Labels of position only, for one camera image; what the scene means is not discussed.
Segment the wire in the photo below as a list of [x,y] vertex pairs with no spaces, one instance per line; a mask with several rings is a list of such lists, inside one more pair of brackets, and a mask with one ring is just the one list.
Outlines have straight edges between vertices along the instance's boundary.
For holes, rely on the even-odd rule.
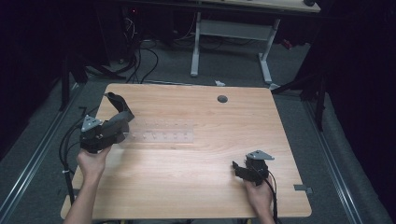
[[[271,171],[268,171],[268,174],[270,174],[271,177],[272,177],[273,180],[274,180],[275,192],[273,192],[273,193],[274,193],[274,201],[276,201],[276,193],[277,193],[277,184],[276,184],[276,180],[275,180],[274,175],[271,173]],[[282,224],[282,221],[281,221],[281,220],[279,219],[279,217],[277,216],[277,202],[276,202],[276,222]]]
[[250,42],[257,42],[258,40],[249,39],[248,41],[246,41],[244,43],[238,43],[238,42],[227,40],[227,38],[224,38],[223,41],[228,43],[228,44],[233,44],[233,45],[238,45],[238,46],[245,46],[245,45],[250,44]]
[[[103,69],[106,69],[110,73],[112,73],[114,75],[117,75],[117,74],[120,74],[120,73],[123,73],[123,72],[126,72],[126,71],[130,70],[132,67],[134,67],[135,63],[136,63],[136,57],[133,55],[131,57],[130,61],[128,62],[128,64],[125,67],[123,67],[123,68],[121,68],[121,69],[119,69],[117,71],[112,72],[112,71],[108,70],[105,67],[103,67]],[[105,74],[105,73],[93,71],[93,70],[91,70],[91,68],[88,68],[88,67],[84,67],[84,70],[85,70],[85,72],[87,72],[87,73],[89,73],[91,75],[94,75],[94,76],[107,76],[107,74]]]
[[136,75],[134,76],[134,78],[132,79],[132,83],[134,83],[134,79],[135,79],[135,78],[136,78],[136,82],[139,83],[139,77],[137,76],[137,73],[136,73]]
[[135,64],[134,65],[134,72],[128,77],[128,79],[126,79],[125,83],[128,83],[131,80],[132,77],[133,78],[134,78],[134,76],[137,77],[137,70],[139,69],[140,63],[142,61],[142,54],[141,54],[141,51],[140,51],[140,46],[139,46],[139,49],[138,49],[138,55],[139,55],[139,61],[138,61],[137,67],[136,67],[136,64]]
[[197,17],[197,13],[195,12],[194,13],[194,17],[192,18],[192,22],[191,22],[191,26],[190,26],[189,31],[183,37],[181,37],[179,39],[175,39],[175,40],[189,39],[189,38],[195,36],[195,35],[190,35],[190,36],[187,36],[187,35],[189,35],[191,33],[191,30],[192,30],[192,27],[194,26],[194,22],[195,22],[196,17]]
[[158,61],[159,61],[159,58],[158,58],[157,53],[155,53],[155,52],[154,52],[153,50],[151,50],[151,49],[145,49],[145,50],[148,50],[148,51],[150,51],[151,53],[154,54],[154,56],[155,56],[155,58],[156,58],[156,62],[155,62],[155,64],[154,64],[154,66],[151,68],[151,70],[150,70],[147,74],[145,74],[145,75],[142,77],[142,80],[140,80],[140,84],[143,84],[143,82],[145,81],[146,77],[148,77],[149,74],[150,74],[152,71],[154,71],[154,69],[157,67]]
[[273,186],[270,184],[270,182],[264,178],[265,183],[268,185],[268,187],[270,187],[271,192],[273,193],[273,202],[274,202],[274,222],[277,223],[278,222],[278,218],[277,218],[277,199],[276,199],[276,181],[275,181],[275,177],[274,175],[268,171],[269,174],[271,174],[271,177],[274,179],[274,186],[275,186],[275,190],[273,188]]
[[[95,108],[93,108],[92,110],[90,110],[87,115],[91,114],[91,112],[93,112],[94,110],[96,110],[99,106],[96,106]],[[72,185],[72,181],[71,181],[71,176],[70,174],[74,174],[73,171],[70,171],[69,168],[69,164],[67,162],[67,155],[68,152],[70,150],[71,147],[75,146],[77,143],[72,144],[71,146],[69,146],[69,141],[70,141],[70,137],[73,134],[73,132],[77,129],[81,128],[81,123],[78,124],[79,122],[81,122],[81,120],[84,119],[84,117],[76,120],[75,123],[73,123],[73,125],[67,130],[66,134],[64,135],[64,137],[62,138],[61,144],[59,145],[59,159],[64,167],[63,173],[64,173],[64,179],[66,181],[66,186],[67,186],[67,191],[69,194],[69,198],[70,198],[70,203],[73,204],[74,200],[75,200],[75,196],[74,196],[74,191],[73,191],[73,185]]]
[[[218,38],[207,38],[207,40],[210,40],[210,39],[214,39],[214,41],[211,41],[211,43],[215,43],[215,42],[217,42],[218,40]],[[215,46],[214,48],[206,48],[206,47],[204,47],[202,44],[200,44],[199,46],[200,46],[200,48],[202,48],[202,49],[218,49],[218,48],[220,48],[222,45],[223,45],[223,40],[224,40],[224,38],[220,38],[219,39],[219,44],[217,45],[217,46]]]
[[[129,18],[125,18],[125,20],[127,20],[128,22],[130,22],[128,28],[126,28],[126,31],[128,32],[129,29],[131,28],[131,26],[132,26],[132,25],[134,26],[134,22],[131,21],[131,19],[129,19]],[[134,41],[134,31],[135,31],[135,29],[132,30],[131,41]]]
[[[190,38],[186,38],[186,39],[183,39],[183,40],[179,40],[179,42],[181,42],[181,41],[186,41],[186,40],[188,40],[188,39],[190,39]],[[195,43],[194,40],[190,41],[189,44],[180,44],[180,43],[174,41],[174,44],[179,45],[179,46],[183,46],[183,47],[189,47],[189,46],[193,45],[194,43]]]
[[106,221],[95,222],[94,224],[110,224],[110,223],[121,224],[121,220],[106,220]]

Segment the round black object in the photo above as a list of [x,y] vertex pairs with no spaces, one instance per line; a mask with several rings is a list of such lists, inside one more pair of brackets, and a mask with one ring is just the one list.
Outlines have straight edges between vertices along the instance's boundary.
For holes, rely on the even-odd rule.
[[225,95],[220,95],[220,96],[218,96],[218,101],[220,102],[220,103],[227,103],[227,101],[228,101],[228,98],[227,98],[227,96],[225,96]]
[[315,4],[315,0],[304,0],[304,3],[307,6],[312,7]]

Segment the forearm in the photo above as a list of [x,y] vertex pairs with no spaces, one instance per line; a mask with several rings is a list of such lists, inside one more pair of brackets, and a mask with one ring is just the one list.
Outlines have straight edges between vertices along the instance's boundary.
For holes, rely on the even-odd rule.
[[274,218],[270,210],[256,211],[260,224],[274,224]]
[[99,178],[88,181],[84,180],[81,190],[64,220],[64,224],[92,223],[92,211],[98,186]]

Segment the floor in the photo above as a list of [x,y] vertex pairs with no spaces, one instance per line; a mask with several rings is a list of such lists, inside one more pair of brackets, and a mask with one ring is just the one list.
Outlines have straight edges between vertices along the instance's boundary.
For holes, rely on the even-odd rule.
[[[137,75],[142,78],[157,64],[145,83],[215,86],[219,80],[226,86],[268,88],[257,54],[245,51],[259,48],[261,43],[243,43],[242,50],[235,51],[235,41],[229,40],[228,44],[204,41],[199,76],[190,77],[190,40],[178,41],[173,47],[147,40],[142,45]],[[274,83],[283,85],[292,81],[308,51],[309,45],[293,49],[273,45],[268,64]],[[122,66],[114,63],[111,69]],[[132,71],[122,75],[128,77]],[[3,171],[0,174],[0,202],[3,202],[0,223],[62,222],[60,211],[67,190],[58,147],[83,110],[99,105],[106,85],[114,82],[124,81],[89,75],[85,85],[74,86],[73,101],[63,113],[58,111],[61,85],[55,86],[0,162]],[[312,121],[315,102],[302,102],[298,93],[285,91],[274,98],[303,183],[312,189],[307,194],[312,215],[282,217],[282,223],[391,223],[344,137],[331,99],[326,98],[324,132],[321,133]],[[74,148],[70,152],[71,167],[77,166],[74,160],[77,151]]]

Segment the white desk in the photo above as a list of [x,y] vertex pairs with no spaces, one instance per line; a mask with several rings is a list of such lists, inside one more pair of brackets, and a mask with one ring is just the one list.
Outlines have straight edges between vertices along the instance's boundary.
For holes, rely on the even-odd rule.
[[[279,10],[293,10],[307,13],[318,13],[320,8],[317,4],[308,7],[302,0],[202,0],[207,3],[230,4],[244,7],[265,7]],[[197,13],[195,29],[195,45],[192,54],[191,76],[198,76],[199,57],[200,57],[200,37],[201,35],[216,35],[233,38],[244,38],[266,41],[265,48],[259,54],[259,61],[262,67],[262,74],[266,83],[271,84],[271,74],[268,69],[267,57],[276,36],[276,31],[280,19],[276,19],[272,26],[253,25],[246,23],[201,20],[201,13]]]

